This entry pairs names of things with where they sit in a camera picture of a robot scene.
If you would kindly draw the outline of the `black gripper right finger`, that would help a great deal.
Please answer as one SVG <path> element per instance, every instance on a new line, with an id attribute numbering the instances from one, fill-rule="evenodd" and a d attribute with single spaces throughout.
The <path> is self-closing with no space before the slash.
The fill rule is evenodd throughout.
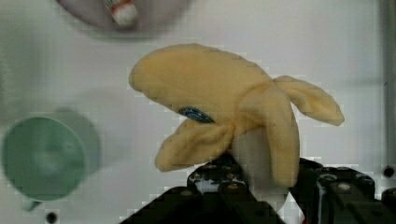
<path id="1" fill-rule="evenodd" d="M 297 184 L 290 190 L 306 224 L 396 224 L 395 189 L 375 198 L 375 181 L 348 167 L 325 167 L 300 159 Z"/>

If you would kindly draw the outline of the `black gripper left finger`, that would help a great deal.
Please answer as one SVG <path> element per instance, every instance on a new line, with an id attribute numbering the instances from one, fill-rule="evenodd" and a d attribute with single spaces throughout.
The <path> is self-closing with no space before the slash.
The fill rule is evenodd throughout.
<path id="1" fill-rule="evenodd" d="M 242 168 L 228 153 L 192 172 L 120 224 L 285 224 L 271 205 L 248 189 Z"/>

